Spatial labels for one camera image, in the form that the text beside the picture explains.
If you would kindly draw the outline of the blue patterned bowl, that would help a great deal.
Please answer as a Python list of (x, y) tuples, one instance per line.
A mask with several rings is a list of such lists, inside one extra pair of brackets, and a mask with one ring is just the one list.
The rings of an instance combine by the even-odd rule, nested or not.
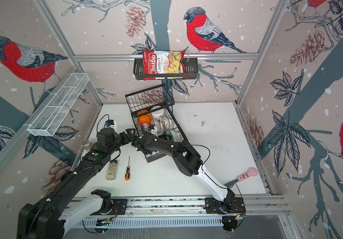
[(141, 123), (141, 130), (143, 132), (150, 132), (151, 131), (150, 125), (146, 122)]

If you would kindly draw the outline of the orange plastic bowl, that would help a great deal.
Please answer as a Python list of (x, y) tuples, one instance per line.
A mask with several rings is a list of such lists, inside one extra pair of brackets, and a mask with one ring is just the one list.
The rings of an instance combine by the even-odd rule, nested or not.
[(141, 110), (137, 112), (137, 121), (139, 126), (141, 126), (143, 123), (146, 123), (148, 125), (151, 125), (152, 123), (152, 115), (148, 113), (147, 110)]

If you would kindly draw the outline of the white patterned bowl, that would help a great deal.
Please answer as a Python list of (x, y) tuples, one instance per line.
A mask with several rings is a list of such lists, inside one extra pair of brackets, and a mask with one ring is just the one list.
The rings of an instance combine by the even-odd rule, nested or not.
[(160, 122), (163, 132), (167, 132), (172, 126), (171, 119), (167, 118), (166, 116), (161, 116), (159, 118), (159, 122)]

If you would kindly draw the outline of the light green ceramic bowl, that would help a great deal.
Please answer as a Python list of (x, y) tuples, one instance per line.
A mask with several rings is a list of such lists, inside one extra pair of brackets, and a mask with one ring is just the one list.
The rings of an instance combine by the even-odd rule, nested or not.
[(182, 142), (183, 137), (180, 132), (175, 131), (174, 129), (167, 130), (167, 135), (171, 136), (173, 142)]

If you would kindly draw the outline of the cream ceramic bowl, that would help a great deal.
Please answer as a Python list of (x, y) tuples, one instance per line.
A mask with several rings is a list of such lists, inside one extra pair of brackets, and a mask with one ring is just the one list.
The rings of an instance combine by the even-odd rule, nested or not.
[(157, 128), (156, 126), (154, 126), (154, 131), (155, 131), (155, 136), (161, 136), (165, 134), (165, 131), (163, 129)]

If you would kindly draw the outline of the white ceramic bowl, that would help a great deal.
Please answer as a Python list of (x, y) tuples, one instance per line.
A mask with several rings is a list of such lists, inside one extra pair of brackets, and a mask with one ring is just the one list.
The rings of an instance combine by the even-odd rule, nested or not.
[(160, 106), (155, 106), (155, 107), (151, 108), (151, 110), (152, 110), (151, 116), (155, 120), (159, 120), (160, 117), (165, 115), (164, 108), (161, 108)]

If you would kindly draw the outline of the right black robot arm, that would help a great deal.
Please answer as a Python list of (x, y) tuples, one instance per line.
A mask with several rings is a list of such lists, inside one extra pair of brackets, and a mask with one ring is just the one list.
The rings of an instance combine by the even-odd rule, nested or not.
[(172, 142), (145, 132), (139, 136), (132, 137), (130, 142), (133, 147), (145, 154), (156, 151), (170, 156), (182, 174), (188, 177), (198, 177), (222, 207), (228, 210), (231, 208), (235, 199), (234, 192), (220, 183), (208, 171), (194, 145), (190, 144), (187, 140)]

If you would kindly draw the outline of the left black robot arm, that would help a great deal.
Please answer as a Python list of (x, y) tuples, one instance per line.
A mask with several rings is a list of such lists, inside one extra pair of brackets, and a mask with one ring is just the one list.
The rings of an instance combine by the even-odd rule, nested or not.
[(62, 182), (36, 204), (26, 204), (19, 212), (18, 239), (61, 239), (74, 226), (93, 213), (117, 217), (125, 209), (115, 206), (111, 193), (97, 189), (78, 204), (68, 207), (86, 183), (111, 162), (112, 154), (133, 141), (133, 129), (116, 133), (104, 128), (97, 134), (97, 145)]

